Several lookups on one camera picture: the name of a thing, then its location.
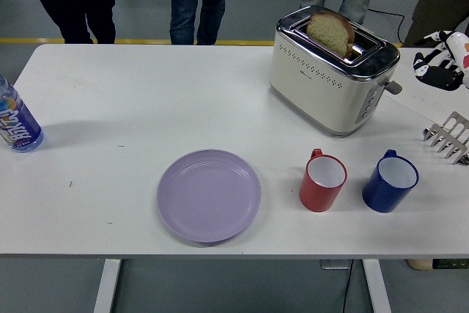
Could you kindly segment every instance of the bottle label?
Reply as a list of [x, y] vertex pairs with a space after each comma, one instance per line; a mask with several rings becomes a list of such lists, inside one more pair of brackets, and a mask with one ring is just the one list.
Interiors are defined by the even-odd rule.
[[25, 147], [36, 141], [41, 127], [24, 103], [17, 105], [11, 97], [0, 102], [0, 134], [13, 148]]

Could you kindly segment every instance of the metal spatula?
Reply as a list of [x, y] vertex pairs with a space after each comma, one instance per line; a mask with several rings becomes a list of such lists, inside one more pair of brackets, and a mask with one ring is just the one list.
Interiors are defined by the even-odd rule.
[[[448, 124], [452, 119], [455, 121], [453, 126], [450, 128]], [[469, 155], [467, 154], [468, 146], [466, 145], [469, 142], [469, 136], [464, 141], [461, 141], [464, 139], [465, 136], [463, 135], [468, 129], [469, 121], [456, 111], [453, 111], [442, 126], [439, 126], [439, 124], [433, 124], [431, 128], [426, 128], [424, 130], [424, 141], [434, 138], [430, 147], [434, 147], [437, 144], [442, 143], [437, 151], [438, 153], [449, 148], [445, 159], [457, 154], [453, 164], [458, 163], [461, 165], [469, 165]]]

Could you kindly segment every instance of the bread crust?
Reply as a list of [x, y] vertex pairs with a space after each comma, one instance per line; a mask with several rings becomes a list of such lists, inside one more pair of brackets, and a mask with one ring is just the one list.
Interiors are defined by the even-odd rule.
[[352, 25], [350, 25], [350, 22], [342, 15], [338, 14], [337, 12], [330, 11], [330, 10], [318, 10], [315, 13], [313, 13], [310, 17], [309, 23], [311, 23], [316, 16], [332, 16], [336, 18], [337, 20], [340, 21], [341, 25], [344, 27], [344, 29], [347, 31], [347, 50], [345, 53], [345, 58], [350, 57], [350, 55], [353, 52], [353, 41], [355, 40], [355, 31], [353, 30]]

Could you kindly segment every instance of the power cord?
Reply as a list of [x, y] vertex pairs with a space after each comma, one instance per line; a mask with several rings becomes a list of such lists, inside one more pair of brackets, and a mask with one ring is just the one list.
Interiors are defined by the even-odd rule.
[[399, 40], [399, 42], [401, 44], [403, 44], [404, 42], [402, 42], [401, 40], [401, 36], [400, 36], [400, 31], [401, 31], [401, 26], [402, 26], [402, 23], [404, 22], [404, 19], [405, 19], [405, 16], [401, 15], [401, 14], [395, 14], [393, 12], [386, 12], [386, 11], [380, 11], [380, 10], [374, 10], [374, 9], [368, 9], [368, 11], [371, 11], [371, 12], [377, 12], [379, 14], [385, 14], [385, 15], [392, 15], [392, 16], [399, 16], [401, 17], [401, 22], [399, 23], [399, 26], [397, 27], [397, 39]]
[[347, 302], [347, 293], [349, 293], [349, 288], [350, 288], [350, 279], [352, 278], [352, 268], [353, 268], [353, 262], [355, 260], [352, 259], [352, 262], [350, 263], [350, 269], [349, 269], [349, 278], [347, 280], [347, 287], [345, 287], [345, 294], [344, 294], [344, 305], [342, 306], [342, 313], [345, 313], [345, 303]]

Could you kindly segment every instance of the robotic hand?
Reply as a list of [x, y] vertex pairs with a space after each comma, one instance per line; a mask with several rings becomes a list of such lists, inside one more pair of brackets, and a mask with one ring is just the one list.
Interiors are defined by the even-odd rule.
[[[424, 56], [417, 53], [413, 61], [416, 78], [430, 86], [454, 91], [461, 84], [469, 89], [469, 38], [460, 32], [438, 31], [416, 44], [424, 44], [429, 41], [439, 42], [435, 50]], [[436, 57], [441, 60], [438, 66], [429, 63]]]

